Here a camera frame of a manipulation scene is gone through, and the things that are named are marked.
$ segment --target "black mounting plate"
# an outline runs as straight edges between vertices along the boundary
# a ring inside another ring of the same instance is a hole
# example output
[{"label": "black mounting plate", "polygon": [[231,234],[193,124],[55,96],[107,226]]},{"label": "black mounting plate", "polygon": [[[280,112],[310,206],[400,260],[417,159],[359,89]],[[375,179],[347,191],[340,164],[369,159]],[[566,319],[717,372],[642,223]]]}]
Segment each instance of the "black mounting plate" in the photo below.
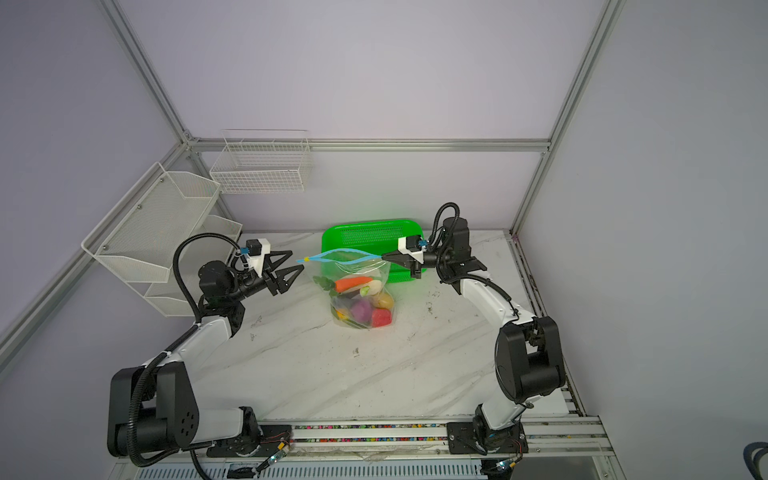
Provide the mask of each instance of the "black mounting plate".
[{"label": "black mounting plate", "polygon": [[[290,436],[293,433],[293,430],[291,429],[291,425],[261,425],[259,424],[259,428],[261,429],[261,438],[262,439],[272,439],[272,437],[275,437],[275,440],[279,440],[281,438],[288,439],[290,441]],[[261,442],[259,445],[259,448],[252,454],[250,457],[264,457],[268,458],[272,455],[277,453],[277,446],[280,444],[280,442],[272,442],[269,441],[269,443],[266,443],[264,441]],[[227,446],[214,446],[210,447],[208,451],[206,452],[206,456],[211,458],[226,458],[226,457],[237,457],[239,456],[234,452],[235,448],[242,447],[242,445],[235,445],[231,447]]]},{"label": "black mounting plate", "polygon": [[[474,445],[476,442],[475,431],[472,428],[472,422],[450,422],[445,427],[448,429],[449,452],[451,452],[453,455],[478,453],[476,450],[470,447],[470,445]],[[499,433],[501,432],[505,434],[508,432],[508,439],[502,443],[502,446],[499,447],[498,450],[489,453],[489,455],[496,455],[499,453],[516,453],[520,452],[521,450],[522,453],[528,453],[528,441],[525,438],[525,431],[523,430],[523,425],[520,422],[509,427],[509,429],[500,431]]]}]

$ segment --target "white marble tabletop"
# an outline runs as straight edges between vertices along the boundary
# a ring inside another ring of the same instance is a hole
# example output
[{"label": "white marble tabletop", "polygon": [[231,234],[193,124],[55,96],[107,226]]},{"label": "white marble tabletop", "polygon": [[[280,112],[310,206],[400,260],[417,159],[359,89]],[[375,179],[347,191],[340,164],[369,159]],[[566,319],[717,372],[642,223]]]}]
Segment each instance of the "white marble tabletop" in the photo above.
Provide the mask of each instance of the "white marble tabletop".
[{"label": "white marble tabletop", "polygon": [[[505,235],[472,231],[472,253],[494,281],[529,307]],[[321,233],[263,233],[272,250],[295,259],[320,252]],[[197,402],[250,406],[258,419],[428,419],[472,415],[497,389],[498,330],[434,270],[387,284],[396,312],[390,326],[358,330],[333,322],[329,299],[302,273],[291,290],[245,300],[242,329],[194,374]],[[559,390],[527,416],[567,415]]]}]

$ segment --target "orange carrot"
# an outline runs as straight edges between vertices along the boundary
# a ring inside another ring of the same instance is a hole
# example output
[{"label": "orange carrot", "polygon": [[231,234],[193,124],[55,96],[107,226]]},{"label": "orange carrot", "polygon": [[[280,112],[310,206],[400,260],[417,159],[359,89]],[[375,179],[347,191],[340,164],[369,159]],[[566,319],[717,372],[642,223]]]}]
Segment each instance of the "orange carrot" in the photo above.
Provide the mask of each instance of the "orange carrot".
[{"label": "orange carrot", "polygon": [[373,280],[373,278],[370,276],[351,276],[350,278],[342,278],[341,280],[336,281],[336,291],[341,293],[344,290],[349,290],[353,286],[363,285],[371,280]]}]

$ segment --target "green basket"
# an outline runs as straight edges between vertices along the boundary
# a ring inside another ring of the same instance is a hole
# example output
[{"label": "green basket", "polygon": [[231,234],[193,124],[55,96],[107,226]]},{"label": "green basket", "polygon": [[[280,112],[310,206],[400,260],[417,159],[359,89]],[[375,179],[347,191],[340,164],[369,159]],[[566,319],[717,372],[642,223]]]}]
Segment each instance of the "green basket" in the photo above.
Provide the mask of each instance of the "green basket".
[{"label": "green basket", "polygon": [[[422,228],[413,220],[381,220],[336,225],[323,233],[323,252],[335,248],[356,248],[374,255],[383,255],[397,250],[397,239],[410,235],[423,235]],[[413,280],[410,271],[403,266],[392,264],[387,283],[410,280]]]}]

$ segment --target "white wire basket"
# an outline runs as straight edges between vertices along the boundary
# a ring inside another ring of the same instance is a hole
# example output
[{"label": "white wire basket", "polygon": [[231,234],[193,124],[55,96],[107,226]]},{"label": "white wire basket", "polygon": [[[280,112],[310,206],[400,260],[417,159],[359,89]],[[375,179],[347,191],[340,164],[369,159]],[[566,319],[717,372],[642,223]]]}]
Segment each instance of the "white wire basket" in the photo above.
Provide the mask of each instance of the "white wire basket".
[{"label": "white wire basket", "polygon": [[[203,232],[221,233],[232,240],[237,241],[243,224],[218,217],[217,215],[208,215],[200,228],[192,234],[196,235]],[[179,271],[184,285],[192,294],[194,299],[199,299],[202,295],[197,276],[197,271],[205,263],[213,260],[227,262],[232,254],[232,246],[229,243],[218,238],[201,238],[190,243],[184,249],[184,255],[179,261]],[[141,286],[131,286],[139,295],[149,302],[157,311],[165,316],[192,316],[192,309],[184,298],[178,283],[173,275],[166,283],[152,283],[146,291],[142,292]]]},{"label": "white wire basket", "polygon": [[107,218],[81,244],[125,283],[167,282],[176,247],[201,227],[219,197],[220,185],[199,175],[160,164],[148,174],[154,182],[105,240],[93,241]]},{"label": "white wire basket", "polygon": [[312,172],[304,130],[225,130],[226,145],[210,169],[225,194],[303,192]]}]

